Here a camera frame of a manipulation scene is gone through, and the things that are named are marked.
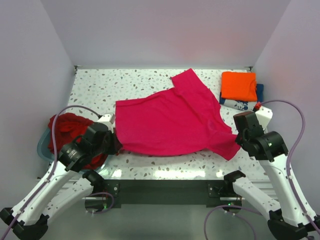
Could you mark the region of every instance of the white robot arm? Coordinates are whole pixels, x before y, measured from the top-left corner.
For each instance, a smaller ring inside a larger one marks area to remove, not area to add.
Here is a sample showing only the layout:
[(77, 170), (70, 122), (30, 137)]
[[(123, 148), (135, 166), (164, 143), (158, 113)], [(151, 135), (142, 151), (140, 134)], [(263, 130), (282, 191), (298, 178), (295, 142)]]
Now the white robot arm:
[[(80, 142), (74, 140), (64, 145), (59, 153), (55, 169), (52, 164), (31, 190), (31, 192), (12, 208), (4, 208), (0, 218), (7, 224), (12, 223), (13, 233), (21, 240), (39, 240), (47, 231), (48, 225), (63, 211), (80, 199), (90, 195), (94, 188), (99, 190), (103, 177), (97, 172), (85, 172), (72, 187), (57, 195), (58, 191), (72, 177), (79, 175), (82, 168), (99, 154), (113, 155), (121, 148), (113, 129), (114, 115), (103, 115), (90, 125)], [(35, 195), (21, 212), (25, 202)]]
[[(264, 216), (277, 240), (299, 240), (315, 230), (308, 216), (318, 227), (320, 217), (306, 200), (291, 166), (290, 176), (287, 174), (288, 149), (282, 137), (274, 131), (264, 133), (271, 117), (272, 111), (261, 107), (256, 112), (239, 113), (233, 118), (239, 132), (236, 142), (259, 161), (271, 181), (278, 201), (255, 187), (240, 171), (227, 174), (224, 180), (230, 189), (244, 197)], [(289, 180), (293, 181), (306, 212), (299, 205)]]

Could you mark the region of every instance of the gray floor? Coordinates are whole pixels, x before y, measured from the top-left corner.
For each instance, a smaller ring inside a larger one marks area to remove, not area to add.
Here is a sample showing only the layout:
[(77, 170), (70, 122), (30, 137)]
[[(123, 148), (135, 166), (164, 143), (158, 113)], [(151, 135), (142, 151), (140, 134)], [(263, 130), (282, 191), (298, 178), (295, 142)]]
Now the gray floor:
[[(79, 202), (56, 219), (43, 240), (203, 240), (209, 210), (196, 205), (123, 205), (92, 217)], [(259, 240), (274, 240), (262, 216), (239, 214), (254, 225)], [(245, 222), (221, 210), (211, 214), (207, 234), (210, 240), (254, 239)]]

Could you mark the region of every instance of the terrazzo surface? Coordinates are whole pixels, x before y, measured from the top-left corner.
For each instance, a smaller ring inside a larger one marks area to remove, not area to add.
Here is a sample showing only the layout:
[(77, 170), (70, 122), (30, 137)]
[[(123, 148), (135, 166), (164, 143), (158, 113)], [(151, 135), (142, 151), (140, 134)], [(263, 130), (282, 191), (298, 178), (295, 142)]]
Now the terrazzo surface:
[[(89, 107), (99, 114), (114, 113), (117, 100), (138, 99), (173, 87), (170, 77), (185, 69), (78, 69), (68, 105)], [(221, 74), (230, 69), (195, 69), (201, 81), (219, 98)], [(70, 108), (68, 112), (96, 121), (92, 113)], [(237, 134), (233, 115), (239, 110), (221, 106), (224, 122)], [(258, 161), (240, 149), (233, 159), (209, 150), (174, 157), (154, 157), (122, 151), (107, 158), (99, 173), (105, 179), (126, 180), (220, 180), (225, 174), (241, 170), (251, 180), (268, 180)]]

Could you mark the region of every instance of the orange folded cloth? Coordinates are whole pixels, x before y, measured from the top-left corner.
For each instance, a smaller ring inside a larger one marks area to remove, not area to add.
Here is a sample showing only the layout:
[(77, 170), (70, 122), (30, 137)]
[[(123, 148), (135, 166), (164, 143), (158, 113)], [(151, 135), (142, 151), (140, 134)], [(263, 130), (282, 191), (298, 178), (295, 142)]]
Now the orange folded cloth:
[(222, 73), (221, 96), (224, 99), (237, 101), (257, 101), (257, 81), (254, 72), (231, 72)]

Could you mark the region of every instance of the light purple wall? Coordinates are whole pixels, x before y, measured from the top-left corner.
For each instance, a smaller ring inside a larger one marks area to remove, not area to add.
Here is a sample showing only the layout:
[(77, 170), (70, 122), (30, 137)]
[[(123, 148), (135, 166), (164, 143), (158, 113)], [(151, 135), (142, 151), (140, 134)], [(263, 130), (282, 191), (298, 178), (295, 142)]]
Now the light purple wall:
[[(73, 65), (39, 0), (2, 0), (0, 33), (2, 209), (17, 204), (43, 172), (37, 142), (67, 103)], [(0, 221), (0, 235), (4, 229)]]
[(253, 66), (290, 0), (42, 0), (75, 65)]
[[(306, 129), (292, 167), (306, 198), (320, 213), (320, 1), (292, 0), (257, 60), (254, 71), (265, 84), (267, 100), (285, 99), (302, 108)], [(291, 148), (301, 129), (297, 112), (284, 103), (269, 105), (270, 129)]]

